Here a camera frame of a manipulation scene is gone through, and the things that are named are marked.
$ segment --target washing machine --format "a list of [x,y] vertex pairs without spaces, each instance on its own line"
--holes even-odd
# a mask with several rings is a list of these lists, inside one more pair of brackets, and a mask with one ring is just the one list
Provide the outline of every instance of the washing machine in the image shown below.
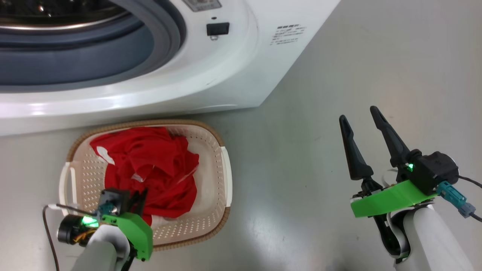
[[0,135],[257,107],[338,2],[0,0]]

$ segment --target laundry basket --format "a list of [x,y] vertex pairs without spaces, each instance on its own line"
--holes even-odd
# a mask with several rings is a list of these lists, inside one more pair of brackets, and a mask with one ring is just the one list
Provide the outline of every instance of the laundry basket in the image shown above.
[[90,142],[101,135],[133,127],[165,127],[170,134],[185,136],[188,150],[199,155],[194,173],[196,200],[191,210],[177,219],[152,224],[154,251],[205,241],[217,234],[228,220],[232,200],[232,177],[224,143],[213,128],[188,120],[128,122],[107,126],[82,135],[71,147],[59,184],[61,204],[76,204],[85,211],[97,208],[104,187],[107,163],[99,159]]

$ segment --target blue connector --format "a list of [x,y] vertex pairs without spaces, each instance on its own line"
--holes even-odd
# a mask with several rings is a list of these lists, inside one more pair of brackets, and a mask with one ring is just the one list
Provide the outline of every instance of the blue connector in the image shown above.
[[114,210],[114,207],[115,207],[114,204],[110,202],[99,205],[98,210],[99,210],[100,216],[110,215],[110,213],[112,213],[112,210]]
[[467,198],[447,181],[443,181],[439,184],[437,187],[437,194],[455,206],[464,218],[468,218],[471,213],[475,212],[475,207],[466,202]]

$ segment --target floor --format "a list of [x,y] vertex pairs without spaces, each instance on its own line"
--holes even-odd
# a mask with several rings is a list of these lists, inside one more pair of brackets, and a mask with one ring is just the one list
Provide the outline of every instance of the floor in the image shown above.
[[[391,270],[374,222],[350,210],[360,182],[349,179],[338,117],[348,117],[376,180],[390,165],[370,105],[409,148],[440,150],[461,174],[482,176],[481,8],[477,0],[343,0],[262,106],[185,116],[226,142],[231,215],[214,238],[157,252],[131,270]],[[40,211],[57,201],[67,151],[87,130],[0,138],[3,270],[54,270]],[[457,187],[482,210],[481,191]],[[435,208],[482,270],[481,225],[440,199]],[[56,229],[61,214],[48,216]],[[56,247],[69,270],[81,249]]]

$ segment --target basket rim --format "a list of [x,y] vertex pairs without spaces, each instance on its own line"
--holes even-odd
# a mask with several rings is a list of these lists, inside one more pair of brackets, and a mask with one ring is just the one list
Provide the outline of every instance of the basket rim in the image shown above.
[[[120,129],[129,129],[129,128],[134,128],[134,127],[142,127],[142,126],[154,126],[154,125],[195,125],[199,126],[201,128],[204,128],[208,130],[213,136],[216,138],[217,142],[219,143],[220,147],[224,147],[224,141],[222,138],[219,136],[219,134],[214,130],[211,126],[199,122],[199,121],[193,121],[193,120],[149,120],[149,121],[136,121],[136,122],[124,122],[124,123],[118,123],[118,124],[113,124],[109,126],[104,126],[100,128],[96,128],[93,130],[90,130],[81,136],[77,138],[77,140],[72,144],[72,147],[70,147],[70,150],[68,151],[67,154],[67,162],[72,162],[74,159],[74,155],[79,148],[80,144],[84,142],[86,139],[89,137],[99,134],[99,133],[105,133],[109,131],[114,131],[114,130],[120,130]],[[216,225],[216,227],[201,236],[190,238],[184,241],[178,241],[178,242],[173,242],[173,243],[167,243],[167,244],[159,244],[159,245],[154,245],[153,251],[161,251],[161,250],[168,250],[168,249],[173,249],[173,248],[178,248],[178,247],[183,247],[183,246],[188,246],[191,244],[197,244],[203,241],[206,241],[208,239],[211,239],[213,236],[215,236],[226,224],[229,213],[230,213],[231,207],[225,207],[223,216],[221,217],[221,220],[219,223]]]

